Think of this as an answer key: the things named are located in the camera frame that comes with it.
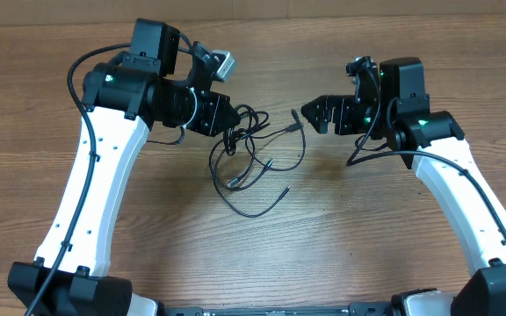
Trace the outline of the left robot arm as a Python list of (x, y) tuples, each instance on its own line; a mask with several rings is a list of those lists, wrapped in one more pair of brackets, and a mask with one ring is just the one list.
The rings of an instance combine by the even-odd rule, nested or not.
[(140, 18), (133, 37), (97, 64), (74, 96), (82, 125), (54, 221), (32, 262), (15, 262), (8, 285), (30, 315), (159, 315), (163, 305), (113, 277), (112, 237), (135, 160), (155, 122), (208, 137), (237, 126), (228, 96), (215, 93), (235, 67), (228, 51), (189, 41)]

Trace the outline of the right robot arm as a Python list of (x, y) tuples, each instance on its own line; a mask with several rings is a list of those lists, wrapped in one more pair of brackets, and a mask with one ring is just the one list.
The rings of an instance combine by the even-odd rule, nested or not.
[[(302, 115), (318, 133), (359, 135), (350, 166), (399, 156), (435, 197), (462, 247), (469, 280), (456, 294), (436, 288), (395, 294), (388, 302), (351, 303), (345, 315), (506, 315), (506, 210), (477, 167), (465, 134), (448, 111), (430, 110), (417, 57), (346, 66), (350, 96), (323, 95)], [(359, 156), (369, 140), (385, 145)]]

